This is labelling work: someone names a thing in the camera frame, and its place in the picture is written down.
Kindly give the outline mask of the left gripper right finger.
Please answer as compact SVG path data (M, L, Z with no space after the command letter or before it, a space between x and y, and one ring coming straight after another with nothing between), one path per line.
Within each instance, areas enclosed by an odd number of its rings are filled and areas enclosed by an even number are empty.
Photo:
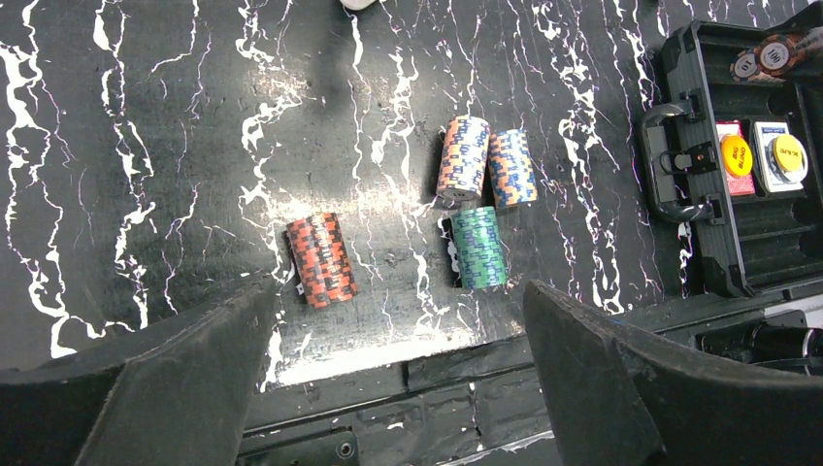
M822 377L688 348L546 283L523 316L567 465L818 465Z

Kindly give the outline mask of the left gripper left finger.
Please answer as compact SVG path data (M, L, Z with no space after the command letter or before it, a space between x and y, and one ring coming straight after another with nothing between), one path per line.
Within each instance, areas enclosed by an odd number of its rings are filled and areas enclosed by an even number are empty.
M246 278L179 315L1 374L5 465L231 465L274 326Z

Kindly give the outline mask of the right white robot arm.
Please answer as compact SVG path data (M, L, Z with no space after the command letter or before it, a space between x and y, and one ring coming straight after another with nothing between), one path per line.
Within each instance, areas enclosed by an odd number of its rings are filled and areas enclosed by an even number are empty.
M765 320L696 336L698 350L743 364L822 376L822 329Z

